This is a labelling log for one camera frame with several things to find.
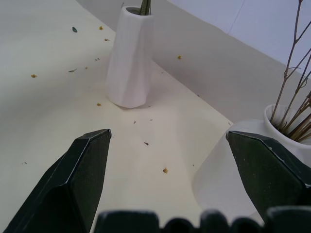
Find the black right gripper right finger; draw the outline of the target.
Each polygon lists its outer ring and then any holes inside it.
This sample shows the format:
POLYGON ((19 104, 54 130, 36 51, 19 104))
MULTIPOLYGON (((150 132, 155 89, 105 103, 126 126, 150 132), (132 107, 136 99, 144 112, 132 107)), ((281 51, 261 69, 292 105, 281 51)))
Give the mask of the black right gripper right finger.
POLYGON ((242 184, 259 212, 311 204, 311 169, 273 138, 228 131, 226 139, 242 184))

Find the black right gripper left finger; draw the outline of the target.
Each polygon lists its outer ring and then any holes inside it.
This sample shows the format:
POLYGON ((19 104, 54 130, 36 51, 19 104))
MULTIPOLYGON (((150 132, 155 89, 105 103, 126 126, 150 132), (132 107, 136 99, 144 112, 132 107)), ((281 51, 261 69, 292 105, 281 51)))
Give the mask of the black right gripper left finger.
POLYGON ((88 233, 101 198, 109 129, 76 138, 43 174, 6 233, 88 233))

